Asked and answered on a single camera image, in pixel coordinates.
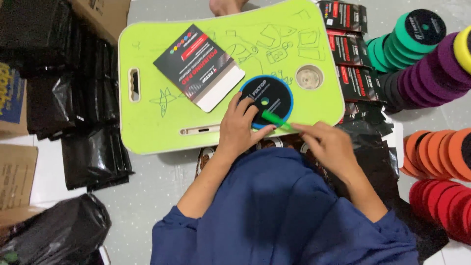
navy blue sleeve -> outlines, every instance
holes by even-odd
[[[299,264],[418,264],[415,237],[389,211],[371,222],[340,198],[304,248]]]
[[[199,219],[185,217],[174,206],[152,229],[151,265],[187,265],[196,251]]]

lime green tray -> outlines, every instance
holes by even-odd
[[[188,100],[153,62],[192,23],[198,26],[245,71],[245,78],[214,108],[204,113]],[[205,20],[137,23],[119,38],[121,137],[127,149],[153,154],[218,143],[227,105],[245,81],[274,75],[291,88],[294,107],[289,123],[336,124],[344,102],[330,52],[322,14],[309,0],[289,0],[237,15]],[[296,81],[303,65],[324,75],[319,88],[306,90]],[[138,96],[132,95],[137,77]],[[272,136],[293,133],[282,128]]]

person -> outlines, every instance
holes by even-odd
[[[245,154],[275,126],[252,131],[258,109],[240,97],[229,103],[214,155],[154,226],[151,265],[418,264],[413,234],[374,191],[348,134],[292,124],[351,202],[293,148]]]

green pen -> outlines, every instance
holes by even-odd
[[[289,123],[284,122],[283,119],[280,118],[278,115],[273,114],[266,109],[262,112],[262,118],[266,119],[267,121],[275,125],[280,125],[280,127],[286,126],[286,128],[288,128],[289,130],[292,130],[292,127]]]

blue shirt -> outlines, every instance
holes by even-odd
[[[287,148],[239,159],[202,218],[173,207],[152,241],[151,265],[418,264],[393,211],[372,223]]]

